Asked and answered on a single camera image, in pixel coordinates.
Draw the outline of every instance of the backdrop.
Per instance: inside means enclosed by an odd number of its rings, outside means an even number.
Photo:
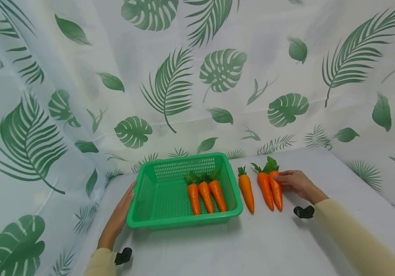
[[[68,275],[147,161],[305,146],[395,208],[395,0],[0,0],[0,275]]]

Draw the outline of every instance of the hand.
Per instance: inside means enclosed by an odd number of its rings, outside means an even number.
[[[282,189],[295,192],[299,197],[317,204],[328,197],[314,185],[302,171],[284,171],[274,177],[281,183]]]
[[[135,194],[133,193],[133,188],[136,185],[134,181],[130,187],[128,187],[127,192],[125,192],[124,197],[117,204],[112,215],[110,216],[107,224],[102,231],[101,237],[98,241],[99,248],[113,249],[113,244],[116,237],[121,233],[122,227],[124,227],[125,221],[127,220],[128,209],[130,208],[130,203],[133,201]]]

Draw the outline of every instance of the black clamp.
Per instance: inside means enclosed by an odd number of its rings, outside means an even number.
[[[121,265],[130,261],[130,257],[132,256],[132,249],[129,247],[125,247],[122,250],[122,253],[116,254],[115,265]]]
[[[305,209],[303,209],[300,206],[294,207],[294,214],[296,214],[299,218],[301,219],[310,219],[314,215],[314,207],[313,206],[308,206]]]

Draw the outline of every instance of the orange carrot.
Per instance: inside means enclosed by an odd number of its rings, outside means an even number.
[[[199,190],[196,182],[198,181],[197,176],[194,172],[190,172],[186,177],[185,181],[188,183],[188,196],[191,201],[191,208],[193,210],[194,215],[201,214],[201,205],[199,203]]]
[[[262,191],[263,199],[271,211],[274,211],[273,195],[271,194],[270,181],[268,180],[268,173],[264,172],[258,165],[252,163],[257,175],[257,183],[259,184],[260,190]]]
[[[202,181],[199,184],[198,188],[202,197],[202,201],[204,202],[205,208],[207,209],[207,212],[209,214],[214,213],[214,206],[213,206],[213,201],[211,201],[210,187],[208,186],[208,183]]]
[[[273,194],[273,200],[274,204],[276,204],[276,207],[280,212],[283,210],[283,200],[282,200],[282,186],[279,183],[279,181],[274,179],[275,175],[279,175],[279,166],[273,158],[268,156],[268,168],[270,170],[270,173],[268,174],[268,178],[270,178],[270,187],[271,187],[271,192]]]
[[[208,184],[210,186],[211,193],[213,194],[214,200],[216,201],[219,211],[226,212],[227,204],[225,203],[224,194],[222,193],[221,184],[219,183],[220,172],[215,169],[210,174],[211,182]]]
[[[245,172],[245,166],[237,168],[239,172],[239,188],[244,196],[245,204],[250,210],[250,213],[254,214],[254,196],[252,190],[252,182]]]

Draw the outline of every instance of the basket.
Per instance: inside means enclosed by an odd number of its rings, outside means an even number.
[[[208,214],[199,197],[201,214],[193,215],[184,177],[190,171],[201,175],[214,169],[221,172],[219,182],[227,211],[219,212],[212,197],[215,212]],[[131,228],[154,230],[221,223],[240,215],[244,209],[233,169],[227,156],[219,152],[147,162],[140,168],[133,191],[135,197],[127,216]]]

